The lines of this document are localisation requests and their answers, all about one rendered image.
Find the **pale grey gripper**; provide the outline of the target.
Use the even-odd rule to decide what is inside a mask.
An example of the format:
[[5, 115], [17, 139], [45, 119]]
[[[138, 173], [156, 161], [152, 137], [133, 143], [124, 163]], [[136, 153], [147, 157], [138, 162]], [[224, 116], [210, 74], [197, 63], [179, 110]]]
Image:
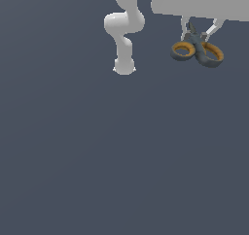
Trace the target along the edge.
[[181, 40], [188, 33], [190, 17], [214, 18], [200, 34], [203, 41], [223, 26], [224, 19], [249, 21], [249, 0], [152, 0], [151, 7], [154, 14], [182, 16]]

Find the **grey scissors with orange handles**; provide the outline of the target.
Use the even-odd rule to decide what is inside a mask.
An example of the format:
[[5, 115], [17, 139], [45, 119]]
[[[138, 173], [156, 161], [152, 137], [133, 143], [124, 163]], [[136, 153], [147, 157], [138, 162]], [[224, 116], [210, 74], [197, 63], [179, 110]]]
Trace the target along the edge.
[[193, 56], [198, 63], [208, 68], [216, 68], [224, 61], [223, 52], [216, 46], [205, 42], [189, 22], [190, 33], [187, 40], [175, 43], [170, 56], [177, 61], [187, 61]]

